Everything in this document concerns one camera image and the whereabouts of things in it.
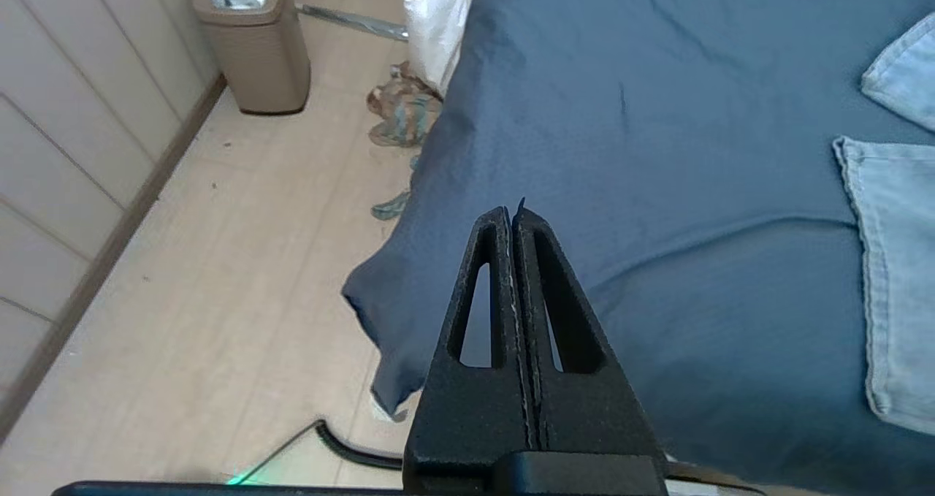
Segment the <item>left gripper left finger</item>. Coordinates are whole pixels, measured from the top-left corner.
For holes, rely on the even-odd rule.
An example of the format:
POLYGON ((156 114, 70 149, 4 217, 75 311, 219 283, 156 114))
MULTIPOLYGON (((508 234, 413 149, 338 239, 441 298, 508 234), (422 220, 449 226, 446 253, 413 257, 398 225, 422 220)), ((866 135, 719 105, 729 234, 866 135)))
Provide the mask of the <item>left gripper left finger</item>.
POLYGON ((495 207, 470 231, 412 425, 411 449, 531 449, 522 330, 510 213, 495 207), (470 367, 461 357, 482 267, 489 272, 491 365, 470 367))

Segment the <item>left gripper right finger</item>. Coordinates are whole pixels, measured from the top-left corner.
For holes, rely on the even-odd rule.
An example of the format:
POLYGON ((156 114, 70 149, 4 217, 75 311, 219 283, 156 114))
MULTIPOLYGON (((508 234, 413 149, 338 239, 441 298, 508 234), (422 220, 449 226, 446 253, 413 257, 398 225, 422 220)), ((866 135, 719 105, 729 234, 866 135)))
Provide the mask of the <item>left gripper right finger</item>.
POLYGON ((515 269, 535 449, 660 452, 554 230, 524 205, 515 215, 515 269))

